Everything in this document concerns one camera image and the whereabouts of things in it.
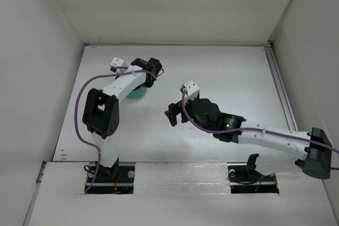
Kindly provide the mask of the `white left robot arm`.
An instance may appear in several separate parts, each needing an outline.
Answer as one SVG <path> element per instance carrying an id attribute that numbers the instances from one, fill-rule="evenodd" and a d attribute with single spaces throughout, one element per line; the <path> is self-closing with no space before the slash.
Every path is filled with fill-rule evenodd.
<path id="1" fill-rule="evenodd" d="M 113 182 L 119 173 L 119 158 L 112 136 L 120 121 L 120 103 L 133 91 L 151 88 L 163 69 L 158 59 L 135 59 L 131 64 L 114 57 L 110 63 L 114 74 L 112 83 L 101 89 L 92 88 L 87 93 L 82 122 L 92 134 L 100 158 L 95 163 L 96 179 Z"/>

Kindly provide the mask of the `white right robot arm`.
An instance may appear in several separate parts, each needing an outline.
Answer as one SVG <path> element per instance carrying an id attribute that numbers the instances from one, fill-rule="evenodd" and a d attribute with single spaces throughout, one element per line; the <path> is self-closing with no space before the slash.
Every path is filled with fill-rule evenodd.
<path id="1" fill-rule="evenodd" d="M 249 156 L 244 172 L 250 180 L 289 171 L 301 171 L 321 180 L 331 177 L 334 149 L 320 128 L 312 128 L 310 132 L 290 132 L 265 127 L 242 116 L 224 113 L 207 98 L 196 98 L 185 104 L 172 103 L 165 115 L 172 126 L 177 125 L 177 115 L 181 115 L 183 123 L 191 122 L 220 141 L 278 151 L 277 155 L 255 153 Z"/>

